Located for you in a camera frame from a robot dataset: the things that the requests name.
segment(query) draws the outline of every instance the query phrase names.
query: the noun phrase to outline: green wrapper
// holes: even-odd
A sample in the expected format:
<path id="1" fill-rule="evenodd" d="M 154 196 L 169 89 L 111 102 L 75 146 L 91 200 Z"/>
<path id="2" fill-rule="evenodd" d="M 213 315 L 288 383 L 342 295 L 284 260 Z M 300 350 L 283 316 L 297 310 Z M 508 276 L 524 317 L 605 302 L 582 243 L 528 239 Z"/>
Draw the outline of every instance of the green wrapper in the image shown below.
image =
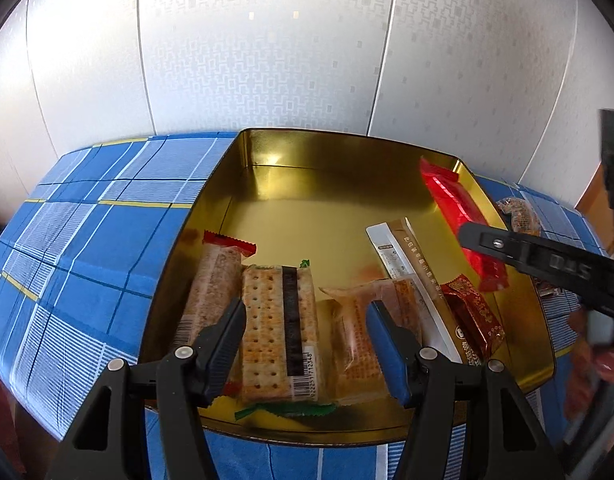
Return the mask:
<path id="1" fill-rule="evenodd" d="M 255 410 L 265 410 L 274 415 L 292 418 L 294 416 L 328 415 L 335 409 L 334 404 L 315 404 L 314 402 L 262 402 L 234 413 L 234 418 L 240 420 L 251 415 Z"/>

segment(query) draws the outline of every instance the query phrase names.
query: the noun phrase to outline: cracker packet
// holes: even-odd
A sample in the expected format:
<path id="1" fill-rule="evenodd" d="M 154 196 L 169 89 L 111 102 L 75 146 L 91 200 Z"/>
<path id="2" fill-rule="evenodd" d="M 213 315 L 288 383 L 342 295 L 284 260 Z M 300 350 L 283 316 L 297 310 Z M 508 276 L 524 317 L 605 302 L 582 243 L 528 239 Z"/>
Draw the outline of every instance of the cracker packet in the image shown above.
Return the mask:
<path id="1" fill-rule="evenodd" d="M 367 306 L 381 300 L 394 322 L 422 341 L 420 292 L 410 278 L 320 290 L 336 300 L 331 325 L 334 362 L 329 381 L 333 401 L 347 406 L 387 397 L 387 385 L 365 323 Z"/>
<path id="2" fill-rule="evenodd" d="M 319 403 L 325 392 L 316 298 L 306 260 L 298 269 L 248 266 L 242 301 L 247 327 L 240 349 L 241 401 Z"/>

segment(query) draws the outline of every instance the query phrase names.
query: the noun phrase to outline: red patterned wrapper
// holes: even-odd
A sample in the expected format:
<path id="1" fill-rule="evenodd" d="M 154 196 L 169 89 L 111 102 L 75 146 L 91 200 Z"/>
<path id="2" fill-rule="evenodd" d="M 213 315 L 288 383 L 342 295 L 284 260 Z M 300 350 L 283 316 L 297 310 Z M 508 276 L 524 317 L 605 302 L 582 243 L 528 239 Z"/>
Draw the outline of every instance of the red patterned wrapper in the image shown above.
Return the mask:
<path id="1" fill-rule="evenodd" d="M 442 286 L 449 308 L 464 330 L 465 338 L 484 360 L 504 341 L 504 330 L 487 301 L 464 274 Z"/>
<path id="2" fill-rule="evenodd" d="M 458 235 L 460 226 L 466 222 L 487 225 L 487 220 L 478 209 L 478 205 L 458 182 L 458 173 L 434 166 L 424 158 L 420 159 L 420 173 L 454 235 Z M 463 249 L 462 252 L 467 257 L 469 265 L 480 276 L 478 288 L 481 292 L 495 292 L 509 286 L 503 262 L 469 249 Z"/>

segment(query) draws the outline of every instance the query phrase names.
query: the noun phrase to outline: blue gripper pad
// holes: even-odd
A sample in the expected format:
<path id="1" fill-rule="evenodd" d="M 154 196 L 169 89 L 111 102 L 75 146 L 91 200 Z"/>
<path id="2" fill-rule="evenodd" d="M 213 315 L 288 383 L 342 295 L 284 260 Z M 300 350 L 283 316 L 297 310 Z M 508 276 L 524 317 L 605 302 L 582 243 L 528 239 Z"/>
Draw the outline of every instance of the blue gripper pad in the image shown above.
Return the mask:
<path id="1" fill-rule="evenodd" d="M 407 382 L 407 367 L 391 337 L 391 332 L 378 309 L 376 301 L 372 301 L 367 307 L 365 319 L 367 332 L 372 340 L 373 351 L 376 352 L 382 374 L 387 381 L 389 393 L 392 397 L 398 399 L 402 406 L 406 406 L 411 400 L 411 391 Z M 389 321 L 394 328 L 398 328 L 391 316 L 389 316 Z"/>

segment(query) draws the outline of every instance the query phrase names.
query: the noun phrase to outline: barcode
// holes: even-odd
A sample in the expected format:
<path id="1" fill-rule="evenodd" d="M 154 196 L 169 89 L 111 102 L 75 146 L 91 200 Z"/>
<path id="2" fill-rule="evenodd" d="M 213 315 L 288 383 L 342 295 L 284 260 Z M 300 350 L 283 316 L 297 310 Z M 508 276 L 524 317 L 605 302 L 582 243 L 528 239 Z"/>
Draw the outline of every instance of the barcode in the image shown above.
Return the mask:
<path id="1" fill-rule="evenodd" d="M 178 323 L 176 329 L 176 335 L 171 343 L 172 348 L 178 348 L 179 346 L 188 345 L 190 343 L 191 330 L 194 328 L 193 316 L 183 316 Z"/>
<path id="2" fill-rule="evenodd" d="M 318 399 L 318 385 L 316 383 L 316 360 L 314 349 L 311 346 L 304 348 L 302 353 L 304 374 L 292 377 L 292 400 Z"/>
<path id="3" fill-rule="evenodd" d="M 398 253 L 393 249 L 393 246 L 390 247 L 392 247 L 391 250 L 378 251 L 378 256 L 380 256 L 380 259 L 386 267 L 389 276 L 394 279 L 401 278 L 407 274 L 407 269 L 402 264 L 402 260 L 400 259 L 400 256 L 398 256 Z"/>
<path id="4" fill-rule="evenodd" d="M 294 399 L 310 399 L 311 398 L 311 379 L 309 377 L 294 377 L 293 378 L 293 398 Z"/>

